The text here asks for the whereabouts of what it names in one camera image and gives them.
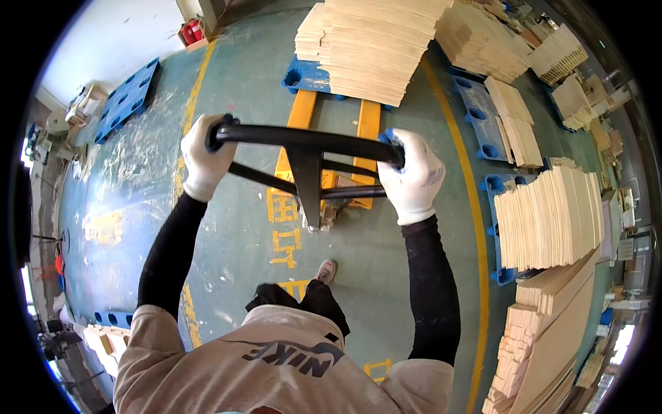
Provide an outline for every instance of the concrete floor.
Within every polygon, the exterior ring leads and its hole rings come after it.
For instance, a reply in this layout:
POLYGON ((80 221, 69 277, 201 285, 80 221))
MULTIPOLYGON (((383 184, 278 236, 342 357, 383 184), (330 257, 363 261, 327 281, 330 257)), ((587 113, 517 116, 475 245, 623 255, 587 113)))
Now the concrete floor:
MULTIPOLYGON (((194 119, 203 113, 231 112, 245 124, 286 125, 294 95, 281 88, 280 81, 293 56, 297 28, 313 3, 272 2, 230 26, 209 46, 213 52, 194 119)), ((70 251, 64 258, 74 315, 93 319, 95 310, 134 310, 144 260, 171 210, 184 112, 205 53, 205 49, 180 52, 163 60, 152 106, 130 119, 104 145, 91 146, 81 180, 75 181, 71 172, 67 173, 60 227, 71 232, 70 251)), ((475 133, 462 121, 465 109, 459 95, 451 90, 452 77, 443 56, 431 48, 425 58, 457 120, 474 184, 477 186, 488 173, 511 172, 504 163, 475 157, 475 133)), ((585 132, 570 134, 557 126, 533 75, 525 74, 514 85, 536 122, 534 131, 542 155, 566 156, 585 171, 597 171, 591 136, 585 132)), ((321 95, 311 128, 355 135, 353 121, 358 120, 359 104, 358 99, 335 101, 321 95)), ((479 412, 496 369, 498 342, 515 287, 489 282, 489 292, 484 292, 489 294, 489 308, 483 310, 484 315, 489 312, 489 328, 487 337, 481 337, 479 252, 469 193, 449 130, 452 122, 444 118, 422 68, 414 73, 401 106, 382 112, 382 129, 399 127, 420 133, 447 167, 435 208, 457 282, 463 329, 450 412, 465 411, 471 400, 475 401, 473 412, 479 412), (481 369, 474 367, 480 342, 486 345, 485 359, 480 386, 471 393, 472 373, 481 369)), ((92 141, 95 129, 94 121, 78 134, 76 142, 92 141)), ((273 172, 277 154, 275 147, 240 146, 236 160, 273 172)), ((487 227, 489 204, 482 191, 478 197, 483 226, 487 227)), ((272 263, 285 255, 274 252, 272 232, 293 232, 301 223, 270 223, 268 201, 264 186, 227 176, 210 202, 188 277, 195 313, 195 320, 189 318, 189 322, 197 324, 200 340, 213 340, 238 327, 246 315, 244 306, 259 283, 309 280, 321 261, 334 258, 340 271, 332 290, 352 330, 346 352, 359 366, 376 365, 371 368, 373 378, 383 376, 387 361, 395 363, 407 357, 414 326, 408 303, 406 252, 392 206, 378 199, 370 211, 345 210, 328 234, 311 236, 301 229, 301 248, 293 251, 295 266, 289 268, 285 263, 272 263)), ((486 241, 491 272, 495 249, 489 236, 486 241)), ((293 239, 284 236, 283 243, 293 244, 293 239)), ((187 349, 191 349, 197 339, 191 339, 186 320, 180 312, 180 331, 187 349)))

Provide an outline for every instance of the red fire extinguisher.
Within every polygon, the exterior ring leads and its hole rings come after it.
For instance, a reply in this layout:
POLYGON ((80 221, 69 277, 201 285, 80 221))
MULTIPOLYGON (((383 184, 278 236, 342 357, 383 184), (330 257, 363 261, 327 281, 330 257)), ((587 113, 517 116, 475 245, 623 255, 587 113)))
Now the red fire extinguisher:
POLYGON ((191 32, 193 32, 193 37, 195 37, 196 42, 203 38, 203 31, 200 28, 200 21, 198 19, 193 19, 189 23, 189 27, 191 28, 191 32))
POLYGON ((190 45, 196 42, 195 36, 193 36, 193 31, 191 30, 188 22, 181 25, 179 32, 184 37, 184 40, 186 40, 186 45, 190 45))

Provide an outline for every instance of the shoe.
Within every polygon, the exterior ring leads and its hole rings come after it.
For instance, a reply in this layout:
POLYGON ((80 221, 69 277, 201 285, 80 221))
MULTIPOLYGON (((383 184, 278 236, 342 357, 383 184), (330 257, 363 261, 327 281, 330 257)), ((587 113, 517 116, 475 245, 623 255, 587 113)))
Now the shoe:
POLYGON ((336 272, 338 271, 338 262, 331 259, 326 259, 320 265, 320 269, 317 271, 314 280, 319 280, 320 282, 328 285, 331 283, 333 278, 336 277, 336 272))

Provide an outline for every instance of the pallet jack handle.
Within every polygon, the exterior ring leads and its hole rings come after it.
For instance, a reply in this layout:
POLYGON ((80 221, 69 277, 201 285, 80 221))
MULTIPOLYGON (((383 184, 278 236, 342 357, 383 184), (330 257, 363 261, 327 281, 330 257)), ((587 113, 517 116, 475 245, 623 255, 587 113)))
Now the pallet jack handle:
POLYGON ((349 172, 379 179, 377 172, 366 168, 325 160, 325 152, 388 162, 396 168, 404 166, 402 147, 307 129, 239 125, 238 120, 230 115, 226 115, 223 120, 209 128, 205 145, 208 151, 214 152, 225 142, 278 145, 285 148, 292 169, 293 183, 236 162, 230 165, 228 172, 295 196, 299 199, 308 219, 308 230, 312 233, 316 233, 320 228, 320 201, 323 199, 386 197, 386 191, 381 185, 322 189, 322 170, 349 172))

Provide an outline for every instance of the white work glove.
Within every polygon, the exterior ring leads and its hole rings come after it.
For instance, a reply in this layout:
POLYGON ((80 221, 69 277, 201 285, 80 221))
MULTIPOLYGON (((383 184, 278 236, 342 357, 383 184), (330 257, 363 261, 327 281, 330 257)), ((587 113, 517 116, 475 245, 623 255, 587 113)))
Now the white work glove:
POLYGON ((209 152, 205 146, 209 127, 223 116, 200 115, 189 133, 181 140, 181 153, 189 170, 189 176, 184 182, 184 192, 203 203, 211 200, 216 186, 228 172, 237 151, 236 142, 226 142, 216 152, 209 152))
POLYGON ((446 176, 439 161, 422 136, 404 129, 389 128, 377 137, 387 144, 404 147, 404 167, 398 170, 387 162, 378 162, 379 181, 398 213, 398 225, 406 226, 435 213, 432 200, 446 176))

